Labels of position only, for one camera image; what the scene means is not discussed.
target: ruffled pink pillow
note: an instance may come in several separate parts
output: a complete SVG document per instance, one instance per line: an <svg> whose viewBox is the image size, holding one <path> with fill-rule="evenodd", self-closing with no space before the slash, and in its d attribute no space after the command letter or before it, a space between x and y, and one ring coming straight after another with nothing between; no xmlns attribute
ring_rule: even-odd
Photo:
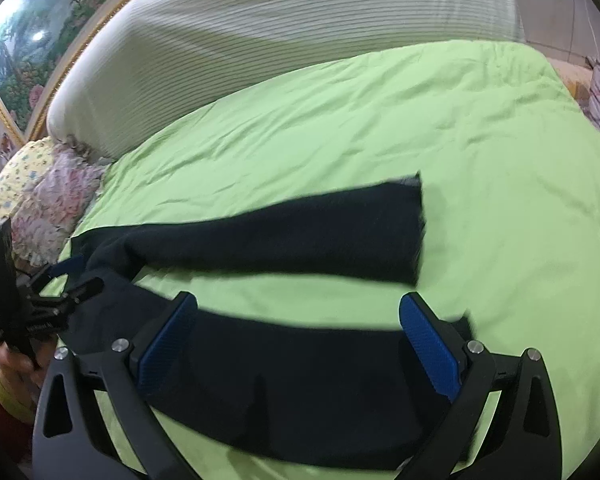
<svg viewBox="0 0 600 480"><path fill-rule="evenodd" d="M66 144L11 217L13 252L32 267L55 263L100 187L104 165L89 164Z"/></svg>

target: person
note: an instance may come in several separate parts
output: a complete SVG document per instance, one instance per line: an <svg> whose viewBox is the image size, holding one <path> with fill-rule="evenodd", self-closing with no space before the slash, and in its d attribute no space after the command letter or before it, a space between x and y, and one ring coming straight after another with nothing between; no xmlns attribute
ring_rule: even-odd
<svg viewBox="0 0 600 480"><path fill-rule="evenodd" d="M30 462L35 390L42 387L57 342L51 337L40 343L36 352L39 370L24 354L6 343L0 345L0 447L16 464Z"/></svg>

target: framed painting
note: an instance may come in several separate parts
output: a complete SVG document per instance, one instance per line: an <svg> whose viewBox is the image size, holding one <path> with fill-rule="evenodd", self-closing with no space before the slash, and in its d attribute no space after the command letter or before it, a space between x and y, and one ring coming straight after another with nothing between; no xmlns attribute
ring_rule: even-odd
<svg viewBox="0 0 600 480"><path fill-rule="evenodd" d="M40 136L46 109L40 101L52 97L72 59L128 1L4 0L0 4L0 116L12 139L21 144L32 130Z"/></svg>

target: blue gripper pad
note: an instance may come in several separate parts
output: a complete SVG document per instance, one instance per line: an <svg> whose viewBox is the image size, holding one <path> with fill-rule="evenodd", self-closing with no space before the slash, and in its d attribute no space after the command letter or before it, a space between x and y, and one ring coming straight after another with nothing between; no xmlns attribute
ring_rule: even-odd
<svg viewBox="0 0 600 480"><path fill-rule="evenodd" d="M453 402L460 391L458 362L408 294L400 300L399 315L402 330L422 363L433 389Z"/></svg>
<svg viewBox="0 0 600 480"><path fill-rule="evenodd" d="M160 389L171 365L189 338L198 312L198 302L187 294L176 307L160 332L151 341L138 361L136 388L141 396L149 396Z"/></svg>

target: landscape painting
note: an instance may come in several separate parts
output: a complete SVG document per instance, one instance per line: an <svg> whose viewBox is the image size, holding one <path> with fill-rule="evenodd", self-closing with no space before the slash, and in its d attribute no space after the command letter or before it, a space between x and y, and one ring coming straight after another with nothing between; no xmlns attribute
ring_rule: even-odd
<svg viewBox="0 0 600 480"><path fill-rule="evenodd" d="M0 98L24 131L51 73L106 0L4 0L0 4Z"/></svg>

